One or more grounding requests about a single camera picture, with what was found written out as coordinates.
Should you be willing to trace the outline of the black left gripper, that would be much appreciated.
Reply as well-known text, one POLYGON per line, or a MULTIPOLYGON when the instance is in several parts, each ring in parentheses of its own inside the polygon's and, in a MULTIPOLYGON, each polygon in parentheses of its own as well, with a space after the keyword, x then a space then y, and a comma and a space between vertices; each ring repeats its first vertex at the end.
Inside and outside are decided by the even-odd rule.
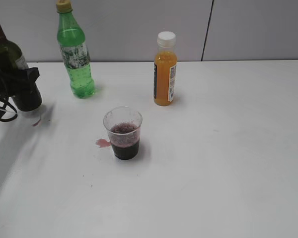
POLYGON ((37 67, 17 70, 14 73, 0 70, 0 102, 8 103, 11 96, 30 94, 34 90, 38 77, 37 67))

